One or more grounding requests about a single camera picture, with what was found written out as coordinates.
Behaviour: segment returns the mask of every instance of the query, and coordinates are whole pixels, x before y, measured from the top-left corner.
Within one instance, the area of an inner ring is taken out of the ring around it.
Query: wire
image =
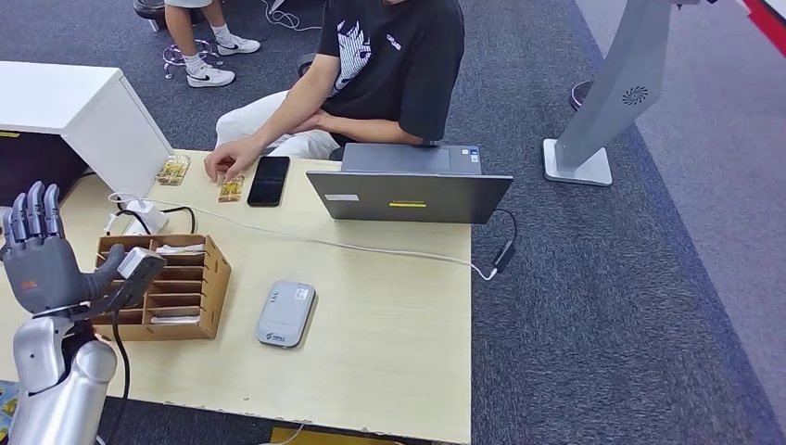
[[[513,220],[513,241],[515,242],[515,240],[518,239],[518,222],[516,222],[515,215],[513,215],[513,213],[510,210],[503,209],[501,207],[497,207],[496,209],[494,209],[494,211],[502,211],[504,213],[507,213],[508,216],[511,217],[511,220]]]
[[[122,199],[122,198],[120,198],[121,196],[132,197],[132,199]],[[139,199],[138,197],[136,197],[136,196],[134,196],[134,195],[132,195],[130,193],[124,193],[124,192],[112,193],[112,194],[109,194],[109,196],[108,196],[109,202],[115,202],[115,203],[132,202],[132,201],[136,201],[138,199]],[[177,203],[173,203],[173,202],[169,202],[169,201],[161,201],[161,200],[158,200],[158,199],[151,199],[149,197],[146,197],[145,201],[157,202],[159,204],[166,204],[168,206],[180,206],[180,204],[177,204]],[[247,229],[257,230],[257,231],[263,232],[265,234],[279,235],[279,236],[284,236],[284,237],[288,237],[288,238],[298,239],[300,241],[306,241],[306,242],[316,243],[316,244],[323,244],[323,245],[326,245],[326,246],[333,246],[333,247],[336,247],[336,248],[348,248],[350,250],[359,250],[361,252],[376,252],[376,253],[386,253],[388,255],[400,255],[400,256],[404,256],[404,257],[428,258],[428,259],[431,259],[431,260],[439,260],[439,261],[452,262],[452,263],[455,263],[455,264],[461,264],[461,265],[464,265],[464,266],[471,267],[475,272],[477,272],[478,275],[480,275],[481,278],[483,278],[486,281],[491,280],[491,278],[493,278],[494,275],[497,274],[496,271],[491,271],[491,274],[489,276],[486,276],[485,274],[483,274],[483,272],[477,266],[475,266],[470,261],[465,261],[465,260],[461,260],[461,259],[458,259],[458,258],[444,256],[444,255],[437,255],[437,254],[434,254],[434,253],[424,253],[424,252],[412,252],[412,251],[409,251],[409,250],[395,250],[395,249],[387,249],[387,248],[367,248],[367,247],[364,247],[364,246],[355,246],[355,245],[352,245],[352,244],[336,243],[336,242],[333,242],[333,241],[326,241],[326,240],[319,239],[319,238],[312,238],[310,236],[293,235],[293,234],[288,234],[286,232],[278,232],[278,231],[271,230],[271,229],[263,229],[261,227],[255,226],[255,225],[251,225],[251,224],[246,224],[244,222],[235,221],[235,220],[233,220],[231,218],[227,218],[226,216],[220,215],[218,213],[213,213],[212,211],[203,210],[203,209],[200,209],[200,208],[197,208],[197,207],[191,207],[191,209],[192,210],[196,210],[196,211],[198,211],[200,213],[205,213],[206,215],[210,215],[210,216],[213,216],[213,217],[225,220],[225,221],[227,221],[229,223],[233,223],[233,224],[240,225],[242,227],[246,227]]]
[[[314,31],[314,30],[320,30],[322,28],[321,26],[309,26],[307,28],[298,28],[298,26],[300,26],[300,17],[296,16],[295,14],[284,12],[279,9],[271,11],[271,6],[268,3],[268,0],[262,0],[262,3],[265,4],[265,18],[272,25],[283,26],[288,30],[298,31],[298,32]]]
[[[298,436],[298,434],[300,434],[300,431],[303,430],[303,427],[305,425],[306,424],[300,424],[300,428],[298,428],[298,431],[295,431],[295,434],[293,434],[291,438],[289,438],[289,439],[287,439],[287,440],[285,440],[283,442],[265,442],[265,443],[261,443],[260,445],[286,445],[287,443],[291,442],[292,440],[295,440],[295,438]]]
[[[186,206],[175,207],[172,209],[162,210],[161,213],[172,213],[173,211],[183,211],[183,210],[186,210],[188,211],[188,213],[191,214],[191,235],[193,235],[197,232],[197,217],[194,215],[194,211],[191,210],[190,207],[186,207]]]
[[[128,352],[126,352],[125,346],[122,344],[122,338],[120,338],[120,330],[118,329],[119,315],[119,311],[114,311],[112,313],[112,336],[115,337],[115,342],[118,344],[118,349],[120,350],[120,356],[123,360],[123,368],[125,368],[125,373],[123,381],[123,395],[122,399],[120,400],[120,411],[118,412],[117,417],[115,417],[115,423],[112,425],[112,429],[109,430],[109,435],[107,436],[107,443],[109,444],[114,443],[115,433],[118,431],[120,420],[123,416],[123,413],[125,413],[125,405],[128,404],[128,390],[131,387],[131,362],[128,360]]]
[[[132,210],[118,210],[115,213],[115,216],[121,216],[121,215],[133,216],[140,224],[142,224],[142,228],[145,229],[145,233],[148,234],[148,235],[151,235],[150,234],[150,229],[147,228],[147,224],[145,224],[145,222],[142,221],[142,217],[139,216],[138,213],[136,213],[135,211],[132,211]],[[111,233],[109,232],[109,230],[107,230],[107,236],[109,236],[109,235],[111,235]]]

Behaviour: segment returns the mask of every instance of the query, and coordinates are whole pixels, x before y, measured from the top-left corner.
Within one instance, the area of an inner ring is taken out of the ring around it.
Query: gray power bank
[[[316,291],[292,281],[276,281],[257,323],[257,340],[268,345],[294,348],[303,338]]]

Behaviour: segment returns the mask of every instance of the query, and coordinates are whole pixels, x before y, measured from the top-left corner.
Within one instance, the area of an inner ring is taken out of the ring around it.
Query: black cable
[[[505,213],[508,214],[508,216],[511,217],[511,220],[513,220],[513,241],[518,239],[518,222],[515,219],[515,215],[513,215],[513,213],[510,210],[503,209],[503,208],[500,208],[500,207],[497,207],[496,209],[494,209],[494,211],[505,212]]]
[[[188,213],[191,214],[191,235],[197,232],[197,217],[194,215],[194,211],[191,210],[190,207],[182,206],[182,207],[175,207],[173,209],[166,209],[162,210],[161,213],[172,213],[173,211],[183,211],[186,210]]]
[[[122,338],[120,338],[120,330],[118,329],[119,315],[119,311],[114,311],[112,313],[112,335],[115,337],[115,342],[118,344],[118,349],[120,350],[120,356],[123,360],[123,368],[125,368],[125,378],[123,381],[123,395],[122,399],[120,399],[120,410],[118,411],[118,415],[115,417],[115,422],[112,425],[112,428],[109,430],[107,444],[114,443],[115,433],[118,431],[120,420],[123,416],[123,413],[125,413],[125,405],[128,404],[128,390],[131,387],[131,362],[128,360],[128,352],[126,352],[125,346],[122,344]]]
[[[146,233],[146,234],[148,234],[148,235],[151,235],[151,234],[150,234],[150,229],[148,229],[148,228],[147,228],[147,224],[145,224],[145,222],[144,222],[144,221],[142,221],[142,217],[141,217],[141,216],[139,216],[138,214],[136,214],[136,212],[135,212],[135,211],[130,211],[130,210],[118,210],[118,211],[115,213],[115,216],[121,216],[121,215],[130,215],[130,216],[133,216],[133,217],[134,217],[134,218],[135,218],[135,219],[136,219],[136,220],[137,220],[137,221],[138,221],[140,224],[142,224],[142,228],[143,228],[143,229],[145,229],[145,233]]]
[[[513,238],[505,241],[505,244],[500,248],[500,251],[497,252],[497,256],[494,258],[494,261],[491,262],[491,265],[494,266],[494,274],[496,274],[504,272],[505,268],[508,267],[508,263],[511,262],[513,256],[515,255],[515,243],[518,239],[518,222],[515,219],[515,215],[513,215],[510,210],[497,207],[494,209],[494,211],[502,211],[507,213],[508,216],[511,217],[511,220],[513,220]]]

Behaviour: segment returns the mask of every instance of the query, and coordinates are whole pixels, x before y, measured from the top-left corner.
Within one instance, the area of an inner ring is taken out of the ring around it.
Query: gray laptop
[[[306,172],[334,219],[485,224],[512,176]]]
[[[481,174],[476,146],[347,144],[342,172]]]

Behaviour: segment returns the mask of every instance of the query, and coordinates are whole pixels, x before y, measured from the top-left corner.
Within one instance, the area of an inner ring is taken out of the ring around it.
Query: logo
[[[268,334],[265,336],[265,339],[266,339],[266,340],[273,340],[273,341],[286,341],[286,338],[284,338],[284,337],[282,337],[282,336],[278,336],[278,335],[276,335],[276,334],[274,334],[274,333],[272,333],[272,332],[269,332],[269,333],[268,333]]]
[[[638,105],[647,100],[650,90],[643,86],[635,86],[622,95],[622,103],[628,106]]]
[[[401,50],[401,45],[399,44],[399,42],[396,42],[396,39],[394,39],[392,35],[390,34],[387,35],[387,41],[390,42],[390,44],[393,45],[393,47],[396,48],[397,50],[399,51]]]

